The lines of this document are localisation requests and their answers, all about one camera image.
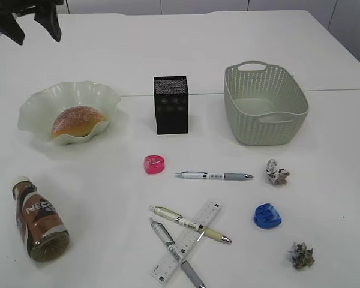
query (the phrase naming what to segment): white wall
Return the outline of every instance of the white wall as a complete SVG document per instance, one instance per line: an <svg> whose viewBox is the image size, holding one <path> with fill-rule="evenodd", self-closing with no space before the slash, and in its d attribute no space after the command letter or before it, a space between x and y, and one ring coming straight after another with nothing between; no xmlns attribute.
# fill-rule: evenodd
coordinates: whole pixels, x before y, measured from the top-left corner
<svg viewBox="0 0 360 288"><path fill-rule="evenodd" d="M335 4L336 0L250 0L249 10L305 10L328 29Z"/></svg>
<svg viewBox="0 0 360 288"><path fill-rule="evenodd" d="M360 61L360 0L338 0L329 31Z"/></svg>
<svg viewBox="0 0 360 288"><path fill-rule="evenodd" d="M58 14L68 14L67 2L65 2L64 5L58 5L57 11L58 11Z"/></svg>
<svg viewBox="0 0 360 288"><path fill-rule="evenodd" d="M161 14L160 2L160 0L68 0L68 6L70 13L155 15Z"/></svg>
<svg viewBox="0 0 360 288"><path fill-rule="evenodd" d="M248 0L161 0L163 14L205 14L213 11L246 11Z"/></svg>

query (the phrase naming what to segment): pen clip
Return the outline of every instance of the pen clip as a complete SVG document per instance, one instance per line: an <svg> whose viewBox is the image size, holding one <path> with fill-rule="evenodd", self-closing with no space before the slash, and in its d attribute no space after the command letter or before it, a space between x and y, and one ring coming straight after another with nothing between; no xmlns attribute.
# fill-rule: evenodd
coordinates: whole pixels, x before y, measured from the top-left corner
<svg viewBox="0 0 360 288"><path fill-rule="evenodd" d="M175 215L177 218L180 218L180 219L182 218L181 214L179 214L179 213L177 213L175 211L172 211L172 210L170 210L170 209L168 209L166 207L160 207L160 209L164 210L165 212L167 212L169 214Z"/></svg>

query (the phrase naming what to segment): sugar-coated bun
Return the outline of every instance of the sugar-coated bun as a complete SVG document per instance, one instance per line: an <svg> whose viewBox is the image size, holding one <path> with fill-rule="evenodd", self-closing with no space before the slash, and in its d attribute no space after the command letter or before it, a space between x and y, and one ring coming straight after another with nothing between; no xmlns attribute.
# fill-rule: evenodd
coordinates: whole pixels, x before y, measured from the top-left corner
<svg viewBox="0 0 360 288"><path fill-rule="evenodd" d="M97 123L105 121L105 116L88 106L76 106L62 112L52 127L52 137L69 134L76 137L88 135Z"/></svg>

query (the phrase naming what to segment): pen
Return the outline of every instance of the pen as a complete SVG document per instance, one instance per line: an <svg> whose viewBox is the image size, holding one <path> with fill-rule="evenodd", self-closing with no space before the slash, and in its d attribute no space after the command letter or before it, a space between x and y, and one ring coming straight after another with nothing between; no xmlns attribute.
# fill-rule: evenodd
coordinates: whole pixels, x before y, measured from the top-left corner
<svg viewBox="0 0 360 288"><path fill-rule="evenodd" d="M219 180L249 180L253 176L249 174L240 174L240 173L208 173L208 172L194 172L194 171L184 171L181 173L176 173L176 177L184 179L219 179Z"/></svg>
<svg viewBox="0 0 360 288"><path fill-rule="evenodd" d="M175 241L169 235L167 229L162 225L160 222L149 218L149 222L151 222L151 227L160 238L160 240L164 243L167 249L170 251L172 256L180 263L181 269L187 275L187 277L191 280L196 288L205 288L203 281L200 277L196 274L193 270L192 266L189 264L188 261L184 261L183 256L178 251L177 247L175 246Z"/></svg>
<svg viewBox="0 0 360 288"><path fill-rule="evenodd" d="M212 230L208 227L204 227L203 225L197 224L195 222L192 222L192 221L184 218L181 214L179 214L175 211L172 211L168 208L150 206L149 210L151 210L156 215L159 215L169 221L175 222L175 223L177 223L181 226L184 226L188 229L191 229L191 230L199 232L199 233L204 233L205 236L215 239L217 241L220 241L223 243L232 243L232 240L229 239L227 236L224 236L222 233Z"/></svg>

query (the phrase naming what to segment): bowl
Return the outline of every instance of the bowl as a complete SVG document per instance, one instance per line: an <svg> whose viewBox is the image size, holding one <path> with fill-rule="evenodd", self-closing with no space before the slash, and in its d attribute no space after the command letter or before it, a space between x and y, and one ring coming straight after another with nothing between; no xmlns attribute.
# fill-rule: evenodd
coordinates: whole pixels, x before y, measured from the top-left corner
<svg viewBox="0 0 360 288"><path fill-rule="evenodd" d="M108 126L120 100L112 88L103 84L92 81L62 82L30 96L20 108L17 127L58 145L87 142ZM99 122L87 136L62 134L52 138L55 119L63 111L75 106L93 107L105 115L106 120Z"/></svg>

